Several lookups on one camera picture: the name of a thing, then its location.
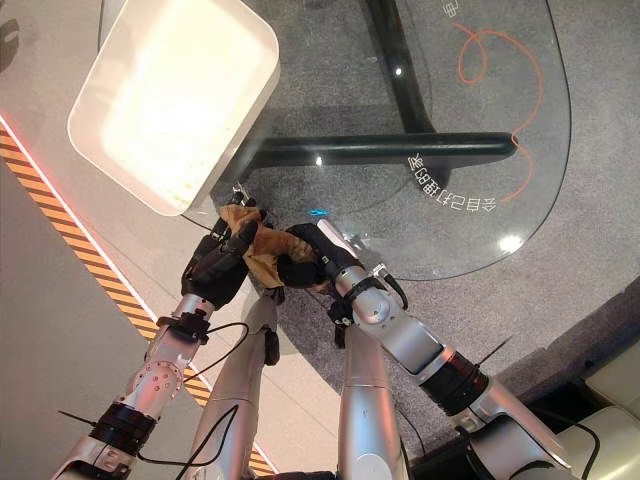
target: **hazard tape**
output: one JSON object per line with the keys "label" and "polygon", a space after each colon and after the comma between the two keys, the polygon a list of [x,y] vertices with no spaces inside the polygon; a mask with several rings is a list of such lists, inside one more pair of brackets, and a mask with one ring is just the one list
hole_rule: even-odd
{"label": "hazard tape", "polygon": [[[5,165],[13,172],[40,211],[93,275],[107,296],[113,300],[140,335],[147,340],[153,339],[159,330],[156,325],[156,316],[53,188],[2,116],[0,116],[0,158],[4,160]],[[187,377],[197,373],[194,368],[185,369]],[[194,377],[184,385],[198,405],[204,407],[207,404],[211,396],[211,386],[204,377]],[[250,468],[257,476],[273,475],[276,472],[273,464],[267,460],[257,445],[254,444],[254,448],[249,460]]]}

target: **black joint ring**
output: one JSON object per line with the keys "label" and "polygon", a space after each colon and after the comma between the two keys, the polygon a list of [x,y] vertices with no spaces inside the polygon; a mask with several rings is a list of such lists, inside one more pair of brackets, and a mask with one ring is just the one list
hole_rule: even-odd
{"label": "black joint ring", "polygon": [[372,287],[377,288],[378,290],[387,290],[377,278],[367,277],[347,292],[343,297],[344,301],[347,302],[348,305],[351,305],[358,295]]}

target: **white plastic bin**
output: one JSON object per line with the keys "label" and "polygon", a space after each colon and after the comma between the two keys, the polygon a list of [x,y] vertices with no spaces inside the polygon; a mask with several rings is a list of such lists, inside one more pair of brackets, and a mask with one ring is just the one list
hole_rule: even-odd
{"label": "white plastic bin", "polygon": [[179,215],[220,177],[279,71],[273,30],[239,0],[128,0],[69,138],[153,210]]}

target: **round glass tabletop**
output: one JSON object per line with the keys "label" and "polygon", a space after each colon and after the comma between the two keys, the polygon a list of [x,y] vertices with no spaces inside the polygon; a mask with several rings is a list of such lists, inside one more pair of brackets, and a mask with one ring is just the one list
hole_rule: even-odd
{"label": "round glass tabletop", "polygon": [[545,1],[250,6],[281,78],[214,202],[240,176],[276,226],[328,218],[365,265],[412,280],[490,265],[544,221],[570,139]]}

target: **towel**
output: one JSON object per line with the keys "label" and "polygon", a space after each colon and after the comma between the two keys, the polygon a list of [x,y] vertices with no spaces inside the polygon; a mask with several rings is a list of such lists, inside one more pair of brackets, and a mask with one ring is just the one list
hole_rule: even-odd
{"label": "towel", "polygon": [[265,288],[284,286],[278,276],[277,260],[289,255],[294,263],[313,262],[315,254],[304,240],[287,232],[273,230],[262,224],[262,215],[256,207],[225,205],[220,208],[222,218],[233,233],[238,232],[249,221],[258,223],[253,243],[244,254],[244,261],[251,273]]}

